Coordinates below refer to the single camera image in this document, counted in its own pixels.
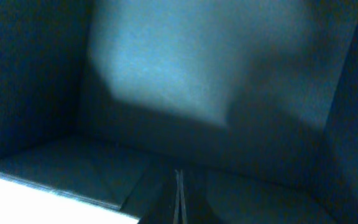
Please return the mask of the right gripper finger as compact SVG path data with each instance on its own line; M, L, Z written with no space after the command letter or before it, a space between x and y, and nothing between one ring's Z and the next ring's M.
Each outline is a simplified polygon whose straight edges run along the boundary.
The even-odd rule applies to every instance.
M180 223L187 224L187 211L186 211L186 196L185 196L185 185L183 170L179 172L179 214Z
M176 190L175 190L175 207L173 212L173 224L178 224L180 213L180 173L175 170Z

